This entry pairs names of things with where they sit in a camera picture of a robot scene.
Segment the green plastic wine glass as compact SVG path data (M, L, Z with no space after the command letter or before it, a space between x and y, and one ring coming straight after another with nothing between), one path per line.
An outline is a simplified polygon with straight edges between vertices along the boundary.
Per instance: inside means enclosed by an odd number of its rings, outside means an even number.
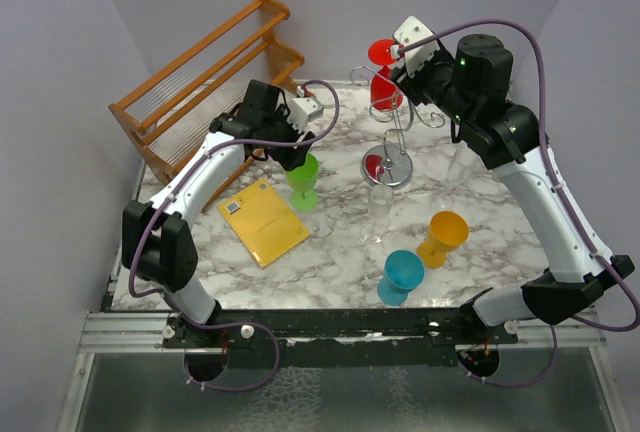
M287 183L292 189L289 202L296 210L310 211L317 205L315 186L318 174L319 162L311 153L306 155L301 166L285 173Z

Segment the red plastic wine glass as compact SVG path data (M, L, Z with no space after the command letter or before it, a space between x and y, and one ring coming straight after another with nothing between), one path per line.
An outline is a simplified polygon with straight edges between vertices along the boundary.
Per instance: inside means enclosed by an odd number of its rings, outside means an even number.
M368 49L369 60L380 67L370 82L370 99L373 108L380 112L391 112L402 105L403 96L390 80L391 65L395 63L391 55L393 39L380 39Z

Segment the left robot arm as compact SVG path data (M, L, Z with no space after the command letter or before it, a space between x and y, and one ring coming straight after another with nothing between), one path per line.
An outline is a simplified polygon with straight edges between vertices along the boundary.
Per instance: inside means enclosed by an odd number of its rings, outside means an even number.
M186 315L186 334L206 347L220 337L219 302L195 272L198 252L191 229L213 193L253 152L264 149L286 171L303 164L309 123L324 112L299 90L287 98L282 88L251 80L244 98L215 118L187 165L147 202L132 200L122 215L122 264L132 277L156 284L166 301Z

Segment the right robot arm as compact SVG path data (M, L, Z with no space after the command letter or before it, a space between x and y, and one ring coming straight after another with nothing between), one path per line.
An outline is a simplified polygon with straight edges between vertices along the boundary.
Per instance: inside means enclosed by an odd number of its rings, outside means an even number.
M453 137L479 156L507 187L543 247L542 275L514 287L488 290L466 303L461 335L481 343L496 325L540 319L556 325L578 318L635 269L598 237L563 181L543 130L544 114L508 100L513 56L496 37L471 34L450 53L438 35L419 27L392 39L402 60L391 79L414 105L438 107L457 126Z

